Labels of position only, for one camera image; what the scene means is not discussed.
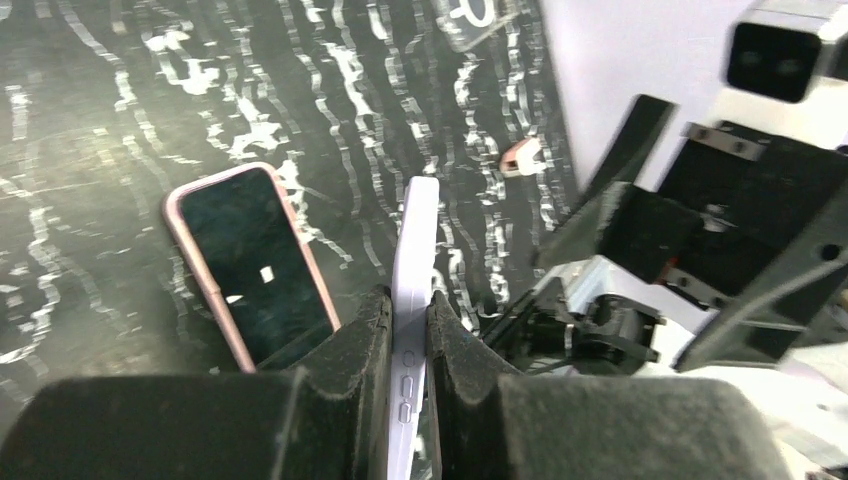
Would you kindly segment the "clear magsafe phone case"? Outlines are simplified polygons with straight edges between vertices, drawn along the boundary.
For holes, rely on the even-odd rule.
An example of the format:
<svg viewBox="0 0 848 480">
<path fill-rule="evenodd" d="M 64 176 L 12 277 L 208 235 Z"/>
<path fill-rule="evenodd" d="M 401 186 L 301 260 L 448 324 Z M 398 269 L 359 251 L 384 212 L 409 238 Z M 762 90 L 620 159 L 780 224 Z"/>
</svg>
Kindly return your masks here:
<svg viewBox="0 0 848 480">
<path fill-rule="evenodd" d="M 514 0 L 432 0 L 436 23 L 452 50 L 463 53 L 486 40 L 520 12 Z"/>
</svg>

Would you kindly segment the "lilac phone case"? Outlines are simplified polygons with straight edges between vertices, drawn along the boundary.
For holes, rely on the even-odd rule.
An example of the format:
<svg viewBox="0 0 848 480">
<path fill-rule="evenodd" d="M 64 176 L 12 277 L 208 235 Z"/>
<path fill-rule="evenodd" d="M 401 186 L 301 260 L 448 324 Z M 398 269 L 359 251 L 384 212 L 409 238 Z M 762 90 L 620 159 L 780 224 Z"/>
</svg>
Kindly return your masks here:
<svg viewBox="0 0 848 480">
<path fill-rule="evenodd" d="M 426 372 L 426 314 L 433 295 L 439 181 L 416 176 L 406 188 L 393 264 L 388 396 L 388 480 L 408 479 Z"/>
</svg>

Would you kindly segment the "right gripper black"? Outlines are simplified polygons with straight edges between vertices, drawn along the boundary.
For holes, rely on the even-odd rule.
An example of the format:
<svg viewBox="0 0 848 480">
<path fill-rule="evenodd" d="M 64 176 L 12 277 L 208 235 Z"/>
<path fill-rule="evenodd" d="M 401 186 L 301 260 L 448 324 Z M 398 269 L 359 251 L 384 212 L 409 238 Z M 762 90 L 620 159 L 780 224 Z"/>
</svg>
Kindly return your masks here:
<svg viewBox="0 0 848 480">
<path fill-rule="evenodd" d="M 692 134 L 655 192 L 633 183 L 675 103 L 637 95 L 582 194 L 533 257 L 552 269 L 600 253 L 712 317 L 676 361 L 764 366 L 844 338 L 847 155 L 721 128 Z"/>
</svg>

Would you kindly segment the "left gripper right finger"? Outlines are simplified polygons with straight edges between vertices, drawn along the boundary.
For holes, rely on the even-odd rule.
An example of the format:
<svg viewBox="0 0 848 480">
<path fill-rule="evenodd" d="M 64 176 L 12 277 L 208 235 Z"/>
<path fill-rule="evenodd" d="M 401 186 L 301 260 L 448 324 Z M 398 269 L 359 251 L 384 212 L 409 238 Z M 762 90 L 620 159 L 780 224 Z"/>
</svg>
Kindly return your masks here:
<svg viewBox="0 0 848 480">
<path fill-rule="evenodd" d="M 461 324 L 427 312 L 438 479 L 787 479 L 763 416 L 729 383 L 528 376 Z"/>
</svg>

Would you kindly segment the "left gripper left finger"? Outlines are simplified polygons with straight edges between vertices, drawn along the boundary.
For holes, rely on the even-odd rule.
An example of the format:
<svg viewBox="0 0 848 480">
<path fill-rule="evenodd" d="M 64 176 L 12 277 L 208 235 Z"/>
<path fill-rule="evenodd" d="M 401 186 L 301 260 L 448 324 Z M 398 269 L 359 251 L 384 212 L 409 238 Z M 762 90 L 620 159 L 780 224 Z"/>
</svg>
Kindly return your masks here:
<svg viewBox="0 0 848 480">
<path fill-rule="evenodd" d="M 5 479 L 383 479 L 392 304 L 273 373 L 71 378 L 1 448 Z"/>
</svg>

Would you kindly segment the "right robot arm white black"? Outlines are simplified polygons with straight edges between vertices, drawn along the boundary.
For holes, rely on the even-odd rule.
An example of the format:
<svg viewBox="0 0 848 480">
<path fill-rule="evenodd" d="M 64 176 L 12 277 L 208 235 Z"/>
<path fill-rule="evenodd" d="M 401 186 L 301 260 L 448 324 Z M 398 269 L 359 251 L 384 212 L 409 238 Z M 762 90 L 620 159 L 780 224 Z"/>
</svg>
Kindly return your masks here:
<svg viewBox="0 0 848 480">
<path fill-rule="evenodd" d="M 543 278 L 483 334 L 528 374 L 739 386 L 800 479 L 847 475 L 847 149 L 750 121 L 691 123 L 655 191 L 635 178 L 674 107 L 638 96 Z"/>
</svg>

